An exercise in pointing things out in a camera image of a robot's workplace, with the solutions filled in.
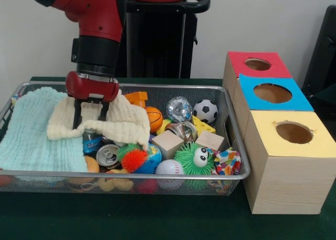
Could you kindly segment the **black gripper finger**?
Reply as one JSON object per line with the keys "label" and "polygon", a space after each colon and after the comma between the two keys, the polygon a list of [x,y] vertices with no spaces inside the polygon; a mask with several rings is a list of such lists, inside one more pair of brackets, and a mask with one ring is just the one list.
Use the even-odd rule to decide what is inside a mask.
{"label": "black gripper finger", "polygon": [[73,118],[73,126],[72,129],[77,129],[78,126],[82,122],[82,116],[81,116],[81,104],[82,104],[81,99],[75,99],[74,101],[74,108],[75,108],[75,113],[74,113],[74,118]]}
{"label": "black gripper finger", "polygon": [[107,112],[109,110],[110,103],[109,102],[102,102],[102,109],[100,111],[100,116],[98,118],[99,121],[106,121]]}

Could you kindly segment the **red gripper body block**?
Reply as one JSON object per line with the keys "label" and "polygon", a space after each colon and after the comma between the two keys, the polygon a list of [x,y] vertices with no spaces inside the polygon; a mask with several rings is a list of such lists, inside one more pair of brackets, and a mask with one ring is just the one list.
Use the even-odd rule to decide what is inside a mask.
{"label": "red gripper body block", "polygon": [[119,83],[114,78],[71,71],[66,77],[66,89],[67,94],[75,99],[112,102],[118,95]]}

